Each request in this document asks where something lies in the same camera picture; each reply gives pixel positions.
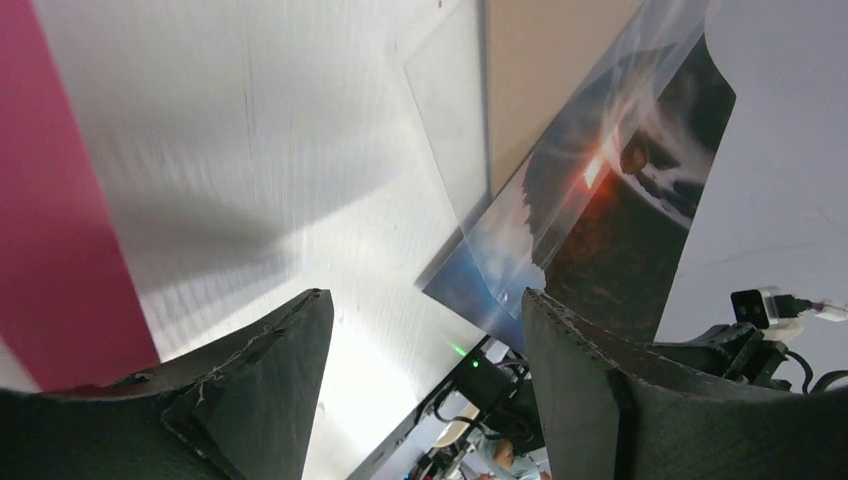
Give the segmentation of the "pink wooden photo frame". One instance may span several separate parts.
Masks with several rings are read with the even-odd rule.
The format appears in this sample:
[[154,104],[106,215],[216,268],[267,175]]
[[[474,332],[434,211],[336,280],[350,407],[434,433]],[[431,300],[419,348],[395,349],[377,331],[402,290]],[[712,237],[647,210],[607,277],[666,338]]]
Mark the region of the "pink wooden photo frame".
[[1,384],[105,385],[159,361],[34,5],[5,1]]

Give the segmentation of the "clear plastic glazing sheet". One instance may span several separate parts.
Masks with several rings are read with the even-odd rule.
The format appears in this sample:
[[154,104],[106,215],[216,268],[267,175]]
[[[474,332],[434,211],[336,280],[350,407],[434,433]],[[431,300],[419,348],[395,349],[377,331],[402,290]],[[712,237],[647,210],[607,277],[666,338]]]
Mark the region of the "clear plastic glazing sheet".
[[[439,2],[421,29],[402,45],[404,72],[460,231],[457,244],[426,270],[423,289],[501,192],[493,194],[490,189],[486,2]],[[569,99],[630,53],[677,45],[703,33],[709,8],[705,1],[639,2],[641,7]]]

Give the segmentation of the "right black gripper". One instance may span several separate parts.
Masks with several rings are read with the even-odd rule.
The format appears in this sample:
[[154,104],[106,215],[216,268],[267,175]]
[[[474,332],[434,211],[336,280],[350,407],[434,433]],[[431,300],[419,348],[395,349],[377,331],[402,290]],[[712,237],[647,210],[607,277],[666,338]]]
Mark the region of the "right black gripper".
[[750,323],[715,325],[692,340],[652,344],[653,353],[703,373],[781,391],[789,391],[791,383],[773,375],[787,351]]

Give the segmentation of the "sunset landscape photo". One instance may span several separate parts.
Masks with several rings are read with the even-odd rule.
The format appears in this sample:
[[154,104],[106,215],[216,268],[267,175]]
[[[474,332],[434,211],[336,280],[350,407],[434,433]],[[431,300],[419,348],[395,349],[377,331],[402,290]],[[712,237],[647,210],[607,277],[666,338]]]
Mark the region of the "sunset landscape photo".
[[516,350],[526,289],[651,340],[735,101],[704,37],[624,56],[568,100],[425,294]]

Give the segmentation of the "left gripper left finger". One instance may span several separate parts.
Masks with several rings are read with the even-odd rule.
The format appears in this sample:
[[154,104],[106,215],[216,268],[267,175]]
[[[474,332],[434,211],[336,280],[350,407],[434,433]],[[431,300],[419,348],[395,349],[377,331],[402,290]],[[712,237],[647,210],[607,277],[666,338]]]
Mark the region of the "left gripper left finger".
[[297,479],[333,330],[329,291],[108,386],[1,393],[5,479]]

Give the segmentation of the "brown fibreboard backing board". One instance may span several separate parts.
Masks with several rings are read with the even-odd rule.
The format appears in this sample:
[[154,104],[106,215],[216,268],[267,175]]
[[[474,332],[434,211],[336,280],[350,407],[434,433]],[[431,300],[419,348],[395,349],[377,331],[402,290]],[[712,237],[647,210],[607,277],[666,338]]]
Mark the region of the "brown fibreboard backing board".
[[641,7],[624,0],[484,6],[490,189],[498,194]]

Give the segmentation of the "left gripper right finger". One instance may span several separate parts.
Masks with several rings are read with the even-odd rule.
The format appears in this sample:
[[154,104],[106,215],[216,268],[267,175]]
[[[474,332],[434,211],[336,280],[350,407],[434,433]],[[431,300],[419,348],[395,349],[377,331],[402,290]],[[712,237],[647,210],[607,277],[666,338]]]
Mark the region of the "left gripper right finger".
[[540,290],[522,301],[557,479],[843,479],[847,390],[737,383],[653,353]]

